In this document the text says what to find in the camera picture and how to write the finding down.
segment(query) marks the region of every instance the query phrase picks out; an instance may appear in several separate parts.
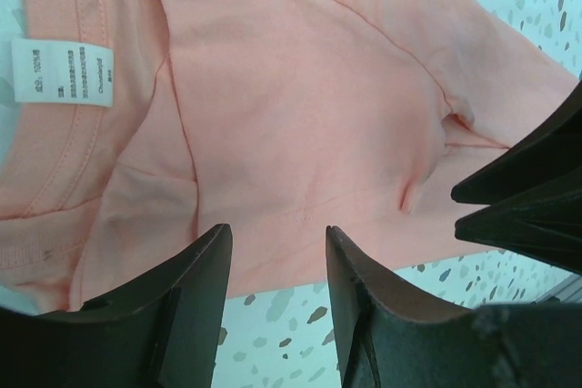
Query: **clothing tag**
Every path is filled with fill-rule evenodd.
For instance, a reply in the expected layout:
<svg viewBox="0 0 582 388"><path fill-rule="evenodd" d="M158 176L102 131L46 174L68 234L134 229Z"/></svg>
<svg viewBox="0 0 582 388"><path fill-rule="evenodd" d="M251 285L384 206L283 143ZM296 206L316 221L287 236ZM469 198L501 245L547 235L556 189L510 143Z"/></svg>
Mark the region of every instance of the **clothing tag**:
<svg viewBox="0 0 582 388"><path fill-rule="evenodd" d="M15 100L113 105L113 51L73 41L12 40Z"/></svg>

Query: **pink garment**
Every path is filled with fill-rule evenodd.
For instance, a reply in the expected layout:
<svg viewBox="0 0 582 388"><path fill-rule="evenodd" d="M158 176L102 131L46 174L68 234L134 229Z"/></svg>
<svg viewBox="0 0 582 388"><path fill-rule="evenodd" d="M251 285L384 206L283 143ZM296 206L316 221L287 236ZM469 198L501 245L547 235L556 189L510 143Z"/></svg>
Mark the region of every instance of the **pink garment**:
<svg viewBox="0 0 582 388"><path fill-rule="evenodd" d="M233 226L229 295L325 279L325 228L398 268L484 251L452 186L576 78L474 0L25 0L115 50L112 109L30 104L0 174L0 280L78 309Z"/></svg>

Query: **terrazzo pattern surface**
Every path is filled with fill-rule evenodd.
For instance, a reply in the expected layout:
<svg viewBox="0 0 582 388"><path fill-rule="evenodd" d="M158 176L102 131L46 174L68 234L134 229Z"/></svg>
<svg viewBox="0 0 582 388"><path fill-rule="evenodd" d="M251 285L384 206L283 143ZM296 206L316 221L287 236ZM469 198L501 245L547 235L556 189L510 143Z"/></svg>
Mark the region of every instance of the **terrazzo pattern surface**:
<svg viewBox="0 0 582 388"><path fill-rule="evenodd" d="M477 0L582 80L582 0ZM569 276L493 251L397 272L450 302L531 302ZM226 302L213 388L339 388L326 284Z"/></svg>

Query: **gray spot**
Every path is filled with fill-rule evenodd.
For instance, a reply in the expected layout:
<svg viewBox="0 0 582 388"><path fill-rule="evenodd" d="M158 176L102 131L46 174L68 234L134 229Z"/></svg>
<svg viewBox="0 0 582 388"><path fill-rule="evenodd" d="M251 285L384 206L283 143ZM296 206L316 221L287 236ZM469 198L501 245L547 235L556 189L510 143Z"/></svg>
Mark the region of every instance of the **gray spot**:
<svg viewBox="0 0 582 388"><path fill-rule="evenodd" d="M566 11L564 11L562 13L562 18L560 19L560 32L562 32L566 27L566 16L567 16Z"/></svg>
<svg viewBox="0 0 582 388"><path fill-rule="evenodd" d="M246 353L244 352L236 352L235 356L233 356L233 359L238 362L241 363L246 359Z"/></svg>
<svg viewBox="0 0 582 388"><path fill-rule="evenodd" d="M228 331L224 328L220 328L220 333L218 334L218 345L222 345L225 343L226 336L228 335Z"/></svg>
<svg viewBox="0 0 582 388"><path fill-rule="evenodd" d="M326 287L326 283L323 282L322 284L314 284L313 285L313 292L315 294L319 294L321 293L321 290L323 290Z"/></svg>
<svg viewBox="0 0 582 388"><path fill-rule="evenodd" d="M25 16L25 10L24 9L13 9L12 10L12 16L15 18L16 22L18 23L18 25L20 26L20 29L22 29L22 32L26 32L26 16Z"/></svg>
<svg viewBox="0 0 582 388"><path fill-rule="evenodd" d="M557 10L561 11L564 7L564 0L557 0Z"/></svg>
<svg viewBox="0 0 582 388"><path fill-rule="evenodd" d="M245 306L250 305L252 302L254 302L256 299L256 296L254 294L249 295L246 299L245 299Z"/></svg>
<svg viewBox="0 0 582 388"><path fill-rule="evenodd" d="M291 320L289 320L289 330L294 332L297 330L297 319L295 317L293 317Z"/></svg>
<svg viewBox="0 0 582 388"><path fill-rule="evenodd" d="M3 77L0 77L0 104L9 108L17 108L15 90Z"/></svg>
<svg viewBox="0 0 582 388"><path fill-rule="evenodd" d="M307 320L307 324L311 324L320 320L327 314L327 308L323 306L319 306L317 309L313 311L313 313L309 316L309 320Z"/></svg>
<svg viewBox="0 0 582 388"><path fill-rule="evenodd" d="M317 379L319 379L319 377L326 372L326 367L321 367L319 370L317 370L313 376L311 376L307 381L308 382L313 382Z"/></svg>
<svg viewBox="0 0 582 388"><path fill-rule="evenodd" d="M469 274L469 267L467 267L466 265L462 265L461 266L461 279L464 278L465 276L467 276Z"/></svg>
<svg viewBox="0 0 582 388"><path fill-rule="evenodd" d="M254 347L256 347L257 349L260 349L261 347L265 347L266 346L266 338L259 336L257 337L254 341L253 341L253 345Z"/></svg>
<svg viewBox="0 0 582 388"><path fill-rule="evenodd" d="M440 282L444 282L444 281L447 279L447 277L448 277L450 274L451 274L451 269L449 268L448 270L445 270L445 271L444 271L444 272L443 272L443 273L440 275L440 277L438 278L438 280L439 280Z"/></svg>
<svg viewBox="0 0 582 388"><path fill-rule="evenodd" d="M334 334L334 330L332 329L326 335L326 338L324 338L324 341L321 343L321 345L329 344L329 343L333 342L335 339L336 339L336 335Z"/></svg>
<svg viewBox="0 0 582 388"><path fill-rule="evenodd" d="M313 347L307 347L303 352L299 352L302 358L307 358L313 352Z"/></svg>
<svg viewBox="0 0 582 388"><path fill-rule="evenodd" d="M271 306L266 311L266 320L268 322L276 322L281 318L281 315L283 315L285 309L289 306L291 297L293 297L294 293L294 288L287 288L286 290L281 290L275 294L275 297L273 297L273 300L271 301Z"/></svg>

